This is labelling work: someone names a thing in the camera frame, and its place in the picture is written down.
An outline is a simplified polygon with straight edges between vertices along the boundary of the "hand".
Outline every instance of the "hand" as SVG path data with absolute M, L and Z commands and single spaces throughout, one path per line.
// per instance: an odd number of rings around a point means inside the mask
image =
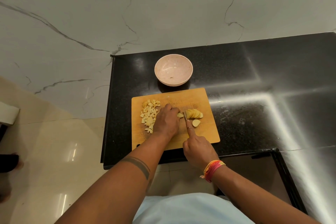
M 168 140 L 175 136 L 180 127 L 180 118 L 177 116 L 179 111 L 177 107 L 172 108 L 171 104 L 161 108 L 156 116 L 153 132 L 161 134 Z
M 183 152 L 194 167 L 204 171 L 207 165 L 219 159 L 215 149 L 204 136 L 197 136 L 190 120 L 186 121 L 189 138 L 183 142 Z

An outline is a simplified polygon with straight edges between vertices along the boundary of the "tile floor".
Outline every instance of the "tile floor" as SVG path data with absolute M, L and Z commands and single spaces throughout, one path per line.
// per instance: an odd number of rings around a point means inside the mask
M 0 176 L 0 224 L 54 223 L 106 171 L 100 164 L 105 118 L 74 119 L 69 113 L 0 78 L 0 101 L 19 107 L 16 123 L 0 142 L 0 153 L 17 152 L 19 171 Z M 289 201 L 271 158 L 226 158 L 233 170 Z M 148 195 L 214 193 L 188 162 L 159 165 Z

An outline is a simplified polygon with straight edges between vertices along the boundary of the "light blue shirt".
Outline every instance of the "light blue shirt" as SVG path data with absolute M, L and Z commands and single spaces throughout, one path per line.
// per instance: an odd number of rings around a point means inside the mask
M 145 197 L 133 223 L 253 224 L 231 202 L 206 193 Z

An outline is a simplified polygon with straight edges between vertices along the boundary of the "forearm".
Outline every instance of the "forearm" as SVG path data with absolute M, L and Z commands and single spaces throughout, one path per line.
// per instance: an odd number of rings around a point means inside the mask
M 169 142 L 153 134 L 100 177 L 57 223 L 130 223 Z
M 212 181 L 255 223 L 318 223 L 226 166 L 215 171 Z

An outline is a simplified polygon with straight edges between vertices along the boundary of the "speckled bowl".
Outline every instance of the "speckled bowl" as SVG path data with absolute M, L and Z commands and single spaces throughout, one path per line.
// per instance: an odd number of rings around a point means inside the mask
M 193 74 L 193 65 L 185 56 L 169 54 L 159 59 L 154 68 L 157 79 L 167 86 L 180 86 Z

